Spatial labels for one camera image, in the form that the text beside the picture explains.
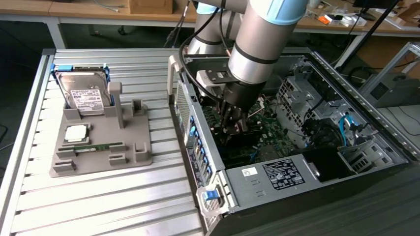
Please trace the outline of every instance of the blue latch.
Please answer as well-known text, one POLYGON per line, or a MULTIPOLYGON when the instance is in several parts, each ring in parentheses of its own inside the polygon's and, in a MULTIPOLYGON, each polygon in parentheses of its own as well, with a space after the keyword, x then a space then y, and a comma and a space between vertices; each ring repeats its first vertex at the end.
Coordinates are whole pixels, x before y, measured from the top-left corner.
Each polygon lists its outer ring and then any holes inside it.
POLYGON ((61 65, 58 68, 58 71, 73 71, 74 66, 73 65, 61 65))
POLYGON ((206 191, 203 196, 206 201, 217 200, 219 198, 218 190, 206 191))
POLYGON ((191 130, 190 130, 190 136, 193 136, 193 135, 195 134, 195 132, 197 132, 197 127, 193 126, 193 127, 191 127, 191 130))

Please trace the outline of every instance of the orange object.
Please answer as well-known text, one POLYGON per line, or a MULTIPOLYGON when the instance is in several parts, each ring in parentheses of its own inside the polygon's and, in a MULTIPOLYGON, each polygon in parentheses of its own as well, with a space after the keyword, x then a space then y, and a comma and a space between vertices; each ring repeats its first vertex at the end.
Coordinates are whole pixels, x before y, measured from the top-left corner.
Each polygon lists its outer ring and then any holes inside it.
POLYGON ((331 21, 327 19, 326 16, 321 16, 321 17, 318 18, 318 20, 319 20, 321 22, 323 22, 326 25, 329 25, 329 24, 331 23, 331 21))

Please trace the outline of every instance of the white label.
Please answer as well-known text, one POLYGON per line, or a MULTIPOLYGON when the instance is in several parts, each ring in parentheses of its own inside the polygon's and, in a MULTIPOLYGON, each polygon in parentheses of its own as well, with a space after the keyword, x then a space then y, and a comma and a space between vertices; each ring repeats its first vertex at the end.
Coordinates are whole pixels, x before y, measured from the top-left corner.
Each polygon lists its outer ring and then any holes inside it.
POLYGON ((257 175, 258 174, 257 168, 253 167, 253 168, 249 168, 249 169, 243 169, 243 174, 245 174, 246 177, 257 175))
POLYGON ((71 92, 79 111, 90 112, 105 110, 99 89, 73 90, 71 92))

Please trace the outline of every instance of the slotted aluminum surface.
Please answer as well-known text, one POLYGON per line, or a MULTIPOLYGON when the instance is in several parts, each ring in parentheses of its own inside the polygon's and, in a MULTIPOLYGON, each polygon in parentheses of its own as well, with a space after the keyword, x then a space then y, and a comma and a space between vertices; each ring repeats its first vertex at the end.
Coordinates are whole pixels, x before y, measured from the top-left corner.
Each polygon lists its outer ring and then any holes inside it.
POLYGON ((17 236, 203 235, 166 91, 169 57, 177 52, 174 49, 58 51, 57 65, 107 63, 111 80, 123 83, 122 101, 145 100, 150 108, 154 164, 50 177, 65 104, 50 77, 11 227, 17 236))

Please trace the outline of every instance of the hard drive label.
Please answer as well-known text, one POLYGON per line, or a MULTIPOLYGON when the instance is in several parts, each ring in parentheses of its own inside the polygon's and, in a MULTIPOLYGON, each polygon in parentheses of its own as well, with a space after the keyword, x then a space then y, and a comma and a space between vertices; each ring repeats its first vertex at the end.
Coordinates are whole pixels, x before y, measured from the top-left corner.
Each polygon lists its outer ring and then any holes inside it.
POLYGON ((73 90, 73 97, 79 111, 101 111, 105 109, 99 89, 73 90))
POLYGON ((274 188, 282 190, 305 183, 293 159, 263 165, 274 188))

